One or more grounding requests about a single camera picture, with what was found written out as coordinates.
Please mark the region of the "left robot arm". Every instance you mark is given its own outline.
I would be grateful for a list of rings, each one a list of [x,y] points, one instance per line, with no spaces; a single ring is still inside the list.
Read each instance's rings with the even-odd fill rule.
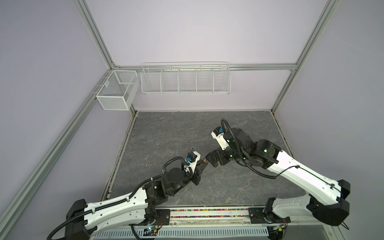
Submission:
[[[207,165],[205,158],[190,152],[185,159],[175,157],[167,161],[161,175],[141,182],[131,193],[96,203],[77,200],[67,212],[66,220],[47,238],[52,240],[64,229],[64,240],[89,240],[114,227],[154,222],[158,217],[156,207],[189,183],[198,185]]]

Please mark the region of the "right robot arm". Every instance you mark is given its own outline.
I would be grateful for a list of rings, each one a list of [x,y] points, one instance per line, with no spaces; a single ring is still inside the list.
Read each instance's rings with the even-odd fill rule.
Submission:
[[[214,167],[234,161],[260,177],[283,177],[305,190],[305,195],[295,198],[269,198],[263,210],[254,214],[256,221],[272,224],[286,223],[291,217],[314,217],[329,226],[345,225],[350,214],[348,181],[332,180],[311,170],[271,141],[253,141],[242,129],[231,128],[226,119],[221,119],[211,136],[220,146],[206,155]]]

